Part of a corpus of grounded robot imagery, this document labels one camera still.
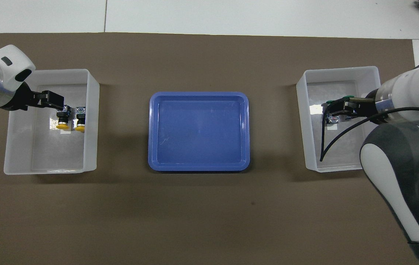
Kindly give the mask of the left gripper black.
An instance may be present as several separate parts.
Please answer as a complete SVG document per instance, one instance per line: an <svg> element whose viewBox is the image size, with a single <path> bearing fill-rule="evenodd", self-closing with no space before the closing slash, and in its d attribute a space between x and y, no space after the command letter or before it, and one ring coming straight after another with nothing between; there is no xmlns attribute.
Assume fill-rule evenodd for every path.
<svg viewBox="0 0 419 265"><path fill-rule="evenodd" d="M51 91L42 92L42 105L40 104L39 92L34 92L30 89L26 82L23 82L16 90L14 96L9 102L2 106L3 110L16 111L24 110L27 111L28 107L47 107L56 110L63 110L64 108L64 97Z"/></svg>

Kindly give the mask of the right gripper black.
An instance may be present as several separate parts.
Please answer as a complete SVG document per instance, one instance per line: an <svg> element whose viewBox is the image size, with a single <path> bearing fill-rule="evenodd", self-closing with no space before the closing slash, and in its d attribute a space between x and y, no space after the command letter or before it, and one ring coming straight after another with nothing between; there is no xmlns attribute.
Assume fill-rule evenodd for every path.
<svg viewBox="0 0 419 265"><path fill-rule="evenodd" d="M373 98L357 98L357 102L346 100L335 100L329 104L329 112L331 116L340 116L341 119L355 119L358 117L370 118L378 114L376 102ZM371 119L370 122L374 124L388 123L385 116L380 116Z"/></svg>

